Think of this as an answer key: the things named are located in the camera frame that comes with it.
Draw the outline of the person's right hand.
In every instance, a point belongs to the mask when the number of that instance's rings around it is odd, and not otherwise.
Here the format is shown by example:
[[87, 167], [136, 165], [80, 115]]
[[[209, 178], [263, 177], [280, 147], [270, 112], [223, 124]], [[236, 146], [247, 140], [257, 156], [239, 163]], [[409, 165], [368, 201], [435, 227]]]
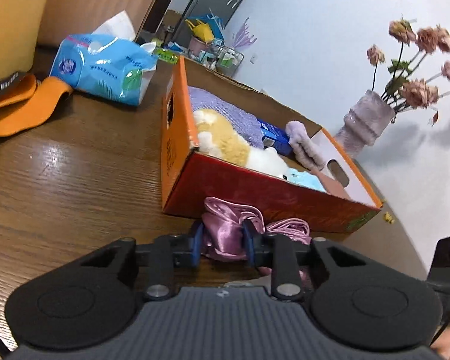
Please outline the person's right hand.
[[444, 360], [450, 360], [450, 328], [446, 328], [443, 333], [433, 342], [431, 349]]

